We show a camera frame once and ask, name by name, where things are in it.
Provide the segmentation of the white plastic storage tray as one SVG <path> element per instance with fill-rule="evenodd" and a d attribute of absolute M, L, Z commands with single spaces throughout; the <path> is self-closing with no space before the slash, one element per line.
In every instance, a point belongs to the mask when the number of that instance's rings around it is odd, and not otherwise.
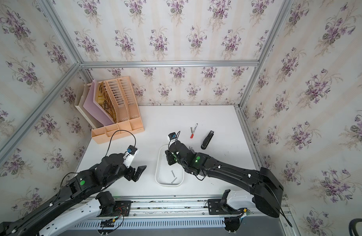
<path fill-rule="evenodd" d="M 156 165 L 156 172 L 155 172 L 155 181 L 158 185 L 164 187 L 178 187 L 184 181 L 184 170 L 179 164 L 174 164 L 169 166 L 166 159 L 165 150 L 168 149 L 167 145 L 164 145 L 160 148 L 157 165 Z M 171 170 L 173 170 L 177 180 L 171 184 L 172 180 L 174 179 Z"/>

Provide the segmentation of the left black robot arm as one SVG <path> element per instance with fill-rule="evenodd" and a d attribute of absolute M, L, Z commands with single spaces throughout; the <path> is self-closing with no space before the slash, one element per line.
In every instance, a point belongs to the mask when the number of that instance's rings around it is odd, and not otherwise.
<path fill-rule="evenodd" d="M 145 169 L 145 165 L 137 169 L 126 167 L 123 153 L 105 156 L 99 164 L 79 172 L 57 194 L 31 213 L 14 222 L 0 223 L 0 236 L 37 236 L 45 226 L 69 208 L 122 177 L 137 182 Z"/>

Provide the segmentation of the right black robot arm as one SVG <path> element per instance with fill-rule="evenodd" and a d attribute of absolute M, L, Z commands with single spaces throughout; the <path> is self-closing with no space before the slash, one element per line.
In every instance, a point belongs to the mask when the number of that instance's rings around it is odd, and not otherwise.
<path fill-rule="evenodd" d="M 284 187 L 269 169 L 236 167 L 208 154 L 194 153 L 180 141 L 171 143 L 165 154 L 169 165 L 177 163 L 188 174 L 219 179 L 247 191 L 253 195 L 253 203 L 263 214 L 273 218 L 284 214 L 281 208 Z"/>

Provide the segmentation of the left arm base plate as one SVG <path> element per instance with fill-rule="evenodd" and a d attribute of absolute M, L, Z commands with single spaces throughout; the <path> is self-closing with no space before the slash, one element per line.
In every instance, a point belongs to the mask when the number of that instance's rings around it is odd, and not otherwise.
<path fill-rule="evenodd" d="M 130 213 L 132 201 L 116 201 L 114 206 L 109 206 L 101 211 L 98 217 L 113 217 L 123 214 L 127 217 Z"/>

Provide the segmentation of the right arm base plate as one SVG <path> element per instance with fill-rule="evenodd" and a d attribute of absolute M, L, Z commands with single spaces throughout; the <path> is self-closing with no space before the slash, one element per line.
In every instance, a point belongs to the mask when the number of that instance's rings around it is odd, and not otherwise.
<path fill-rule="evenodd" d="M 249 212 L 248 208 L 234 209 L 221 199 L 208 199 L 207 209 L 209 215 L 240 215 Z"/>

